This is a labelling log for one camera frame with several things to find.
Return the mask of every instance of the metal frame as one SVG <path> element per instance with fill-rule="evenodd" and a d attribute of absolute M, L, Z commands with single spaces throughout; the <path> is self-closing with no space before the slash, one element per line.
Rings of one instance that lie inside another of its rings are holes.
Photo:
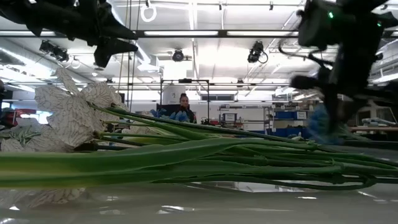
<path fill-rule="evenodd" d="M 210 119 L 210 81 L 209 80 L 192 80 L 192 79 L 183 79 L 183 80 L 164 80 L 160 79 L 160 106 L 163 104 L 163 83 L 164 82 L 178 82 L 180 84 L 191 84 L 192 82 L 197 82 L 200 86 L 200 82 L 207 83 L 207 119 Z"/>
<path fill-rule="evenodd" d="M 36 37 L 34 34 L 26 34 L 28 30 L 0 30 L 0 37 L 7 37 L 7 38 L 33 38 Z M 140 39 L 145 38 L 255 38 L 255 39 L 263 39 L 263 38 L 298 38 L 299 33 L 297 30 L 133 30 Z M 169 34 L 148 34 L 146 32 L 175 32 L 174 35 Z M 214 32 L 215 35 L 203 35 L 198 34 L 199 32 Z M 239 32 L 239 33 L 246 33 L 246 34 L 232 34 L 231 32 Z M 46 38 L 64 38 L 67 37 L 62 34 L 51 34 L 45 33 L 43 37 Z M 385 32 L 383 33 L 383 38 L 390 38 L 390 39 L 398 39 L 398 32 Z"/>

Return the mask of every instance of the blue bin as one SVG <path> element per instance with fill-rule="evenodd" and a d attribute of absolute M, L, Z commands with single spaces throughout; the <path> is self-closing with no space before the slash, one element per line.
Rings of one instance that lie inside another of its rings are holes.
<path fill-rule="evenodd" d="M 286 136 L 290 136 L 291 134 L 298 136 L 301 131 L 301 128 L 286 128 Z"/>
<path fill-rule="evenodd" d="M 275 119 L 294 119 L 294 112 L 277 111 L 275 112 Z"/>

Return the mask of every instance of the fluorescent light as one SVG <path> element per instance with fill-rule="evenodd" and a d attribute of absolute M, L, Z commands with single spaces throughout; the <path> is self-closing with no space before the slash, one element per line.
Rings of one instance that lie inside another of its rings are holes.
<path fill-rule="evenodd" d="M 306 99 L 306 98 L 309 98 L 309 97 L 313 97 L 313 96 L 315 96 L 316 94 L 317 94 L 317 93 L 301 94 L 301 95 L 299 95 L 299 96 L 296 96 L 296 97 L 294 98 L 294 100 Z"/>
<path fill-rule="evenodd" d="M 383 82 L 388 82 L 394 79 L 398 78 L 398 73 L 392 74 L 392 75 L 384 75 L 383 77 L 380 77 L 378 79 L 373 80 L 374 83 L 383 83 Z"/>
<path fill-rule="evenodd" d="M 35 37 L 31 31 L 18 31 L 18 30 L 3 30 L 0 31 L 0 36 L 24 36 L 24 37 Z M 42 31 L 41 37 L 55 37 L 55 33 L 52 31 Z"/>
<path fill-rule="evenodd" d="M 241 35 L 241 36 L 298 36 L 298 32 L 294 31 L 227 31 L 226 35 Z"/>
<path fill-rule="evenodd" d="M 32 92 L 32 93 L 35 92 L 35 89 L 33 89 L 33 88 L 29 87 L 29 86 L 25 86 L 25 85 L 18 85 L 18 88 L 21 89 L 21 90 Z"/>
<path fill-rule="evenodd" d="M 14 57 L 14 58 L 20 60 L 24 64 L 26 64 L 25 67 L 20 67 L 20 68 L 28 73 L 31 73 L 37 77 L 39 74 L 41 75 L 40 77 L 49 77 L 52 74 L 52 69 L 50 69 L 40 63 L 36 63 L 36 61 L 33 61 L 31 59 L 28 59 L 28 58 L 23 57 L 18 54 L 15 54 L 14 52 L 11 52 L 7 49 L 0 48 L 0 50 L 3 51 L 4 53 L 10 55 L 11 57 Z"/>
<path fill-rule="evenodd" d="M 144 32 L 145 35 L 148 36 L 168 36 L 168 35 L 176 35 L 176 36 L 185 36 L 185 35 L 189 35 L 189 36 L 206 36 L 206 35 L 218 35 L 218 31 L 145 31 Z"/>
<path fill-rule="evenodd" d="M 283 88 L 278 88 L 275 90 L 275 96 L 289 94 L 289 93 L 292 93 L 294 90 L 295 90 L 295 88 L 288 87 L 288 86 L 285 86 Z"/>
<path fill-rule="evenodd" d="M 25 86 L 25 85 L 8 85 L 8 86 L 9 87 L 13 87 L 13 88 L 17 88 L 17 89 L 20 89 L 20 90 L 29 91 L 29 92 L 32 92 L 32 93 L 35 92 L 35 89 L 33 89 L 33 88 L 29 87 L 29 86 Z"/>

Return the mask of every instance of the ceiling light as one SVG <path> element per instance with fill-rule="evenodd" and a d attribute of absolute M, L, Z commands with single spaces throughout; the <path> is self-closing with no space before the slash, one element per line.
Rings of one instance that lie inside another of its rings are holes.
<path fill-rule="evenodd" d="M 26 64 L 25 67 L 22 67 L 25 71 L 35 75 L 36 77 L 49 77 L 52 74 L 52 69 L 37 63 L 36 61 L 33 61 L 31 59 L 28 59 L 26 57 L 23 57 L 21 55 L 15 54 L 14 52 L 11 52 L 9 50 L 0 48 L 1 51 L 3 51 L 4 53 L 10 55 L 11 57 L 14 57 L 18 60 L 20 60 L 21 62 L 24 62 Z"/>
<path fill-rule="evenodd" d="M 28 75 L 21 74 L 19 72 L 15 72 L 11 69 L 4 68 L 0 69 L 0 77 L 6 78 L 8 80 L 12 80 L 14 82 L 39 82 L 43 83 L 42 80 L 38 80 L 35 77 L 30 77 Z"/>
<path fill-rule="evenodd" d="M 207 35 L 218 35 L 218 31 L 145 31 L 146 36 L 207 36 Z"/>
<path fill-rule="evenodd" d="M 24 36 L 24 37 L 35 37 L 31 31 L 17 31 L 17 30 L 2 30 L 0 36 Z M 55 33 L 52 31 L 42 31 L 41 37 L 55 37 Z"/>
<path fill-rule="evenodd" d="M 35 92 L 35 89 L 33 89 L 33 88 L 29 87 L 29 86 L 25 86 L 25 85 L 9 85 L 9 86 L 13 87 L 13 88 L 20 89 L 20 90 L 29 91 L 29 92 L 32 92 L 32 93 Z"/>
<path fill-rule="evenodd" d="M 275 90 L 275 96 L 286 95 L 286 94 L 292 93 L 294 90 L 295 90 L 295 88 L 288 87 L 288 86 L 285 86 L 283 88 L 278 88 Z"/>
<path fill-rule="evenodd" d="M 383 77 L 380 77 L 378 79 L 373 80 L 374 83 L 383 83 L 383 82 L 388 82 L 391 80 L 395 80 L 398 78 L 398 73 L 392 74 L 392 75 L 384 75 Z"/>
<path fill-rule="evenodd" d="M 297 37 L 299 32 L 294 31 L 227 31 L 226 35 L 229 36 L 262 36 L 262 37 L 275 37 L 275 36 L 286 36 Z"/>

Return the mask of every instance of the spotlight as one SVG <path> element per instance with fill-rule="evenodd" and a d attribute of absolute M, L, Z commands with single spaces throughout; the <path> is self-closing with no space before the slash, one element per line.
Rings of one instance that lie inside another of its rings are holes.
<path fill-rule="evenodd" d="M 264 54 L 267 57 L 267 60 L 265 62 L 260 61 L 262 54 Z M 250 49 L 248 62 L 249 63 L 256 63 L 256 62 L 267 63 L 268 62 L 268 55 L 264 52 L 264 46 L 262 44 L 262 41 L 256 41 L 256 43 L 253 45 L 252 49 Z"/>
<path fill-rule="evenodd" d="M 244 83 L 242 79 L 238 79 L 236 83 Z"/>
<path fill-rule="evenodd" d="M 52 54 L 50 54 L 52 57 L 57 59 L 59 62 L 68 62 L 69 61 L 69 55 L 68 55 L 68 50 L 66 49 L 61 49 L 59 47 L 54 47 L 54 50 Z"/>
<path fill-rule="evenodd" d="M 376 61 L 379 61 L 379 60 L 382 60 L 383 57 L 384 57 L 384 55 L 383 55 L 383 53 L 381 52 L 381 53 L 376 54 L 375 59 L 376 59 Z"/>
<path fill-rule="evenodd" d="M 39 50 L 45 54 L 49 54 L 59 62 L 69 61 L 68 50 L 61 49 L 59 46 L 51 44 L 47 40 L 43 40 Z"/>
<path fill-rule="evenodd" d="M 42 41 L 39 50 L 45 54 L 50 54 L 54 50 L 54 46 L 49 41 Z"/>
<path fill-rule="evenodd" d="M 182 53 L 182 50 L 175 50 L 172 59 L 174 62 L 181 62 L 184 60 L 184 54 Z"/>

